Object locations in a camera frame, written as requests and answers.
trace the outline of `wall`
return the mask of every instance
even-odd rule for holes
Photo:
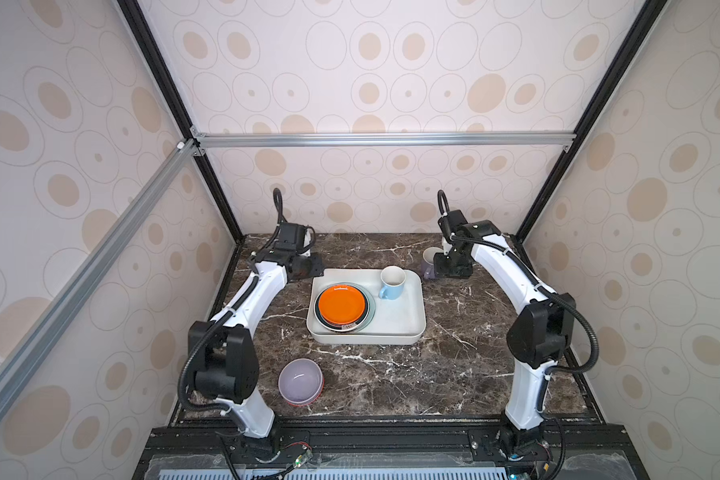
[[[0,2],[0,364],[176,145],[108,1]]]
[[[141,5],[198,129],[234,134],[570,130],[642,1],[153,0]],[[434,191],[396,201],[421,181],[466,186],[468,176],[471,186],[466,190],[475,190],[462,186],[449,191],[451,197],[465,195],[464,206],[487,204],[488,212],[519,209],[514,214],[519,218],[525,216],[538,187],[538,180],[531,179],[530,190],[522,187],[527,193],[522,198],[507,191],[518,180],[510,164],[507,177],[499,178],[501,185],[477,188],[485,178],[497,176],[488,164],[499,148],[470,153],[474,174],[448,168],[458,162],[461,157],[455,156],[463,148],[442,149],[446,154],[410,149],[410,171],[344,168],[347,157],[354,160],[360,149],[342,149],[327,158],[326,150],[247,150],[241,160],[218,152],[216,166],[231,168],[217,168],[217,173],[228,178],[229,186],[250,179],[259,184],[287,182],[296,191],[296,221],[311,221],[322,231],[436,231],[434,216],[426,214],[431,206],[412,215],[417,202],[432,202]],[[392,150],[366,153],[374,164],[388,164]],[[520,161],[529,148],[509,150],[511,163]],[[558,153],[559,149],[544,149],[548,158]],[[253,170],[245,156],[256,160],[257,155],[274,158],[263,159],[265,164],[285,162],[288,168],[270,169],[279,173]],[[541,161],[534,158],[531,163]],[[339,166],[326,169],[331,162]],[[429,166],[433,162],[436,168]],[[377,172],[383,177],[380,185],[367,178]],[[394,175],[402,176],[408,187],[390,199],[382,188]],[[341,181],[337,177],[344,180],[344,188],[354,187],[355,194],[330,195]],[[301,180],[311,183],[316,193],[299,197]],[[230,203],[243,231],[269,231],[270,224],[257,221],[269,210],[270,196],[231,190]],[[514,200],[498,196],[500,192]],[[497,196],[498,201],[490,200]],[[337,197],[346,204],[345,214],[337,218],[351,215],[349,222],[331,218],[328,206]],[[310,209],[301,215],[302,199],[327,214],[310,214],[318,211]],[[378,210],[388,215],[376,220]],[[501,222],[513,228],[518,223]]]
[[[720,0],[674,2],[614,99],[526,247],[651,477],[720,480]]]
[[[231,256],[201,182],[190,160],[0,423],[0,478],[131,478]]]

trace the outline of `tray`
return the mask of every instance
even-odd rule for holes
[[[382,300],[378,298],[378,291],[382,288],[381,274],[381,270],[326,268],[323,276],[315,278],[307,312],[307,329],[312,337],[318,343],[334,345],[411,345],[422,338],[427,328],[422,280],[414,272],[406,270],[403,294],[396,300]],[[359,331],[332,332],[315,316],[318,295],[336,283],[356,283],[373,295],[376,312],[371,322]]]

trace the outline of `brown marble surface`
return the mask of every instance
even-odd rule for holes
[[[251,235],[243,260],[268,235]],[[326,268],[398,265],[420,272],[422,252],[439,246],[436,234],[321,234],[313,249]],[[227,300],[248,269],[241,260]],[[500,413],[512,387],[513,358],[505,336],[516,314],[499,285],[476,266],[468,280],[423,280],[427,329],[411,346],[323,345],[306,327],[312,282],[283,289],[264,314],[254,343],[259,355],[259,390],[283,416],[456,415]],[[317,362],[326,383],[310,406],[294,407],[277,389],[291,360]],[[585,412],[571,376],[558,375],[547,397],[550,412]]]

